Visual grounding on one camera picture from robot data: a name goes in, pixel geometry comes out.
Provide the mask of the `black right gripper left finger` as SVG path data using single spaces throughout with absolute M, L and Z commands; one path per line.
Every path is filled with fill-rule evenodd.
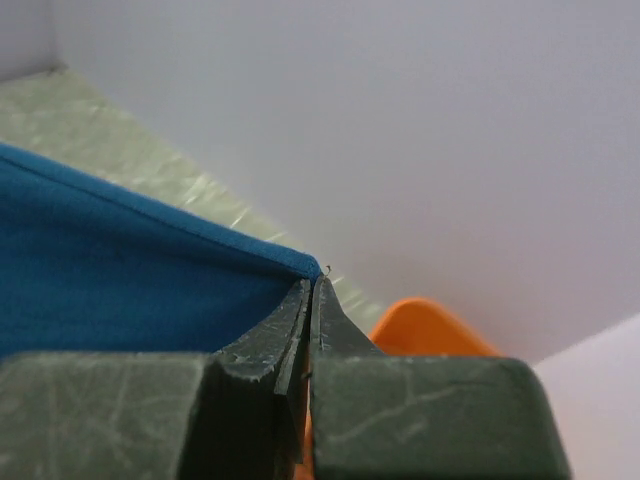
M 5 479 L 289 479 L 304 450 L 311 286 L 212 353 L 1 364 Z

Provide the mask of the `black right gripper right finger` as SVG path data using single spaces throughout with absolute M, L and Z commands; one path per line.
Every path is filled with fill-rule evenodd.
M 318 479 L 569 479 L 546 392 L 525 362 L 394 356 L 344 313 L 327 278 L 311 304 Z

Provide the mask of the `orange plastic basket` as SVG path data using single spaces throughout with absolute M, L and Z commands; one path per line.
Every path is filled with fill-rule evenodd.
M 443 306 L 424 298 L 392 305 L 366 336 L 357 327 L 323 323 L 329 344 L 346 355 L 498 356 L 500 352 Z

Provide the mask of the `blue t shirt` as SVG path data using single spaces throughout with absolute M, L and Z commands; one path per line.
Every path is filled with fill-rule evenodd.
M 320 273 L 310 255 L 1 148 L 3 356 L 213 352 Z

